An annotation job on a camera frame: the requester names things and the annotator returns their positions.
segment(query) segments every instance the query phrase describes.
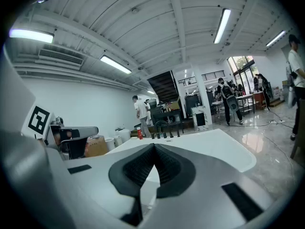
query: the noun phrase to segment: ceiling light fixture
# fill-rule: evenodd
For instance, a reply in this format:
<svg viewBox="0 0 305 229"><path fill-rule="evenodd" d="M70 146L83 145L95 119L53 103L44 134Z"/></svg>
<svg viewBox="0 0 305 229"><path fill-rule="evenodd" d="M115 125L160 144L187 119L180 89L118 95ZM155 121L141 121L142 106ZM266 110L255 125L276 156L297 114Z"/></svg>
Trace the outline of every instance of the ceiling light fixture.
<svg viewBox="0 0 305 229"><path fill-rule="evenodd" d="M52 43L54 34L47 32L38 32L38 31L30 31L24 29L11 29L10 30L11 38L25 38L32 39L41 42Z"/></svg>
<svg viewBox="0 0 305 229"><path fill-rule="evenodd" d="M125 66L117 63L116 61L112 60L111 58L107 57L107 56L102 56L101 61L104 63L107 63L111 66L113 66L114 68L117 68L120 71L123 71L126 74L130 74L131 71L129 69L127 69Z"/></svg>
<svg viewBox="0 0 305 229"><path fill-rule="evenodd" d="M224 32L224 29L225 29L225 26L227 25L227 22L229 20L229 17L230 17L230 13L231 13L231 10L229 9L223 9L223 13L221 15L221 18L220 18L220 23L219 23L219 26L218 26L218 29L217 29L217 33L216 33L216 36L215 36L215 39L214 39L214 43L219 43L222 35L223 35L223 32Z"/></svg>
<svg viewBox="0 0 305 229"><path fill-rule="evenodd" d="M267 43L266 47L269 47L272 43L274 43L277 39L283 36L286 31L281 31L276 37L274 37L269 43Z"/></svg>

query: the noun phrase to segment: gray tile floor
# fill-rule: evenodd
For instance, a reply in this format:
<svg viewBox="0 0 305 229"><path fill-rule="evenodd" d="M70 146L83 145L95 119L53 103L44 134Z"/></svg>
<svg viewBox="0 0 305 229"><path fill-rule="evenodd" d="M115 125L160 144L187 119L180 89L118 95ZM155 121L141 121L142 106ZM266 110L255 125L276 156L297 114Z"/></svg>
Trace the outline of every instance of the gray tile floor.
<svg viewBox="0 0 305 229"><path fill-rule="evenodd" d="M285 120L283 124L290 127L294 125L295 110L296 108L289 109L285 103L271 108L272 112ZM223 130L255 155L255 167L245 174L267 190L274 199L292 192L305 171L303 168L305 155L301 150L297 151L294 160L290 158L294 145L294 142L289 139L292 128L282 124L266 125L272 120L277 122L280 120L267 110L245 114L243 120L244 126L255 126L240 127L235 116L235 122L231 117L231 126L227 126L223 120L220 123L213 123L209 130L218 128ZM186 129L184 135L194 132L194 129Z"/></svg>

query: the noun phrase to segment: white platform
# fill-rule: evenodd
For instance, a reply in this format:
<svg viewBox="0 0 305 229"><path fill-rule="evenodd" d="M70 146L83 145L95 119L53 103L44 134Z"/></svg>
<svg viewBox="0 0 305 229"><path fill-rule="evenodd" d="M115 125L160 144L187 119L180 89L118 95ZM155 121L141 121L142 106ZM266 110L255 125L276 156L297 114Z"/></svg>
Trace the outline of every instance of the white platform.
<svg viewBox="0 0 305 229"><path fill-rule="evenodd" d="M130 139L114 150L110 151L108 154L150 143L161 143L176 146L196 153L216 157L230 164L240 172L245 172L254 167L256 164L256 158L252 153L250 153L244 146L220 129L182 135L181 137L167 137L166 139ZM148 175L146 182L141 188L141 203L148 206L152 205L155 200L156 190L159 186L159 175L156 167L154 166Z"/></svg>

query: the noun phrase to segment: ceiling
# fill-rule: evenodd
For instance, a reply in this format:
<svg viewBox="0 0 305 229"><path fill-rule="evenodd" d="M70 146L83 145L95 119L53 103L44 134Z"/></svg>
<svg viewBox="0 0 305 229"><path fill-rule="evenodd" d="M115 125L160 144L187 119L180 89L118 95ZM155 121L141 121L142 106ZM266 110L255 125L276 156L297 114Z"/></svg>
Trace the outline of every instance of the ceiling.
<svg viewBox="0 0 305 229"><path fill-rule="evenodd" d="M220 43L214 44L223 8L231 9L231 15ZM267 42L280 31L295 28L277 0L49 0L27 8L13 27L55 35L52 44L8 41L7 50L20 75L126 90L149 89L150 77L190 62L265 55ZM83 64L63 74L60 66L37 61L42 48L81 58ZM103 55L132 73L101 62Z"/></svg>

